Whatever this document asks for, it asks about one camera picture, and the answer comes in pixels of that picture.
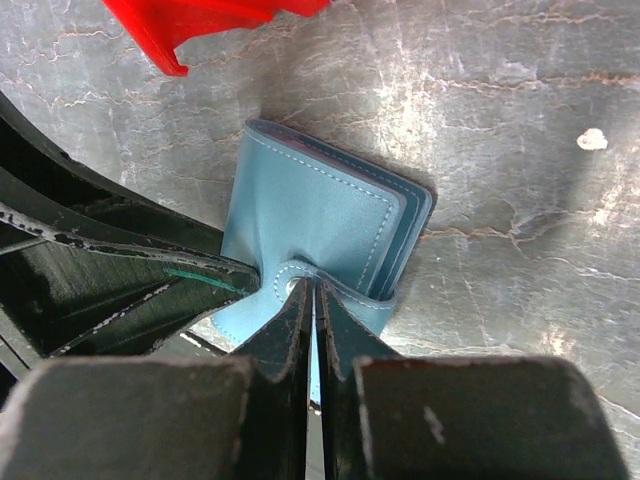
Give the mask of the blue leather card holder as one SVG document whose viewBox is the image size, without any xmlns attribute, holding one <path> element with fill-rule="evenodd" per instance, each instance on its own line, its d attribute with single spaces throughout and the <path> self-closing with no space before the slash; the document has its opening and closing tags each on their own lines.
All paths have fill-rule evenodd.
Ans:
<svg viewBox="0 0 640 480">
<path fill-rule="evenodd" d="M 239 346 L 268 323 L 297 280 L 333 285 L 375 335 L 436 198 L 427 187 L 287 126 L 246 122 L 223 256 L 250 265 L 258 290 L 212 317 Z"/>
</svg>

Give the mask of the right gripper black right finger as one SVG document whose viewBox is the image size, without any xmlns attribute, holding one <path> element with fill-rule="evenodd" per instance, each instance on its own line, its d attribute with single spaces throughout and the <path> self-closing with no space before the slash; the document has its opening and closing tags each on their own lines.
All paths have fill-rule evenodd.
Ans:
<svg viewBox="0 0 640 480">
<path fill-rule="evenodd" d="M 596 394 L 552 356 L 404 357 L 314 292 L 330 479 L 625 479 Z"/>
</svg>

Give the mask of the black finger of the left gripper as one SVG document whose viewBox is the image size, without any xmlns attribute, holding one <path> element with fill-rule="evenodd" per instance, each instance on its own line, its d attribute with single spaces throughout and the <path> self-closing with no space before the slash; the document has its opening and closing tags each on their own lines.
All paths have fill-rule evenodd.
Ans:
<svg viewBox="0 0 640 480">
<path fill-rule="evenodd" d="M 48 199 L 1 205 L 1 354 L 134 356 L 254 293 L 256 270 Z"/>
<path fill-rule="evenodd" d="M 1 168 L 89 218 L 196 250 L 218 250 L 222 232 L 161 206 L 72 159 L 1 97 Z"/>
</svg>

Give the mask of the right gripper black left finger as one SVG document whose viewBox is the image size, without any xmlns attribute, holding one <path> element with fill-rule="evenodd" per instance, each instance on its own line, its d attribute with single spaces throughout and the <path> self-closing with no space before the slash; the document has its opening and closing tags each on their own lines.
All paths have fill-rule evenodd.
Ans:
<svg viewBox="0 0 640 480">
<path fill-rule="evenodd" d="M 1 417 L 5 479 L 301 479 L 313 283 L 212 359 L 40 364 Z"/>
</svg>

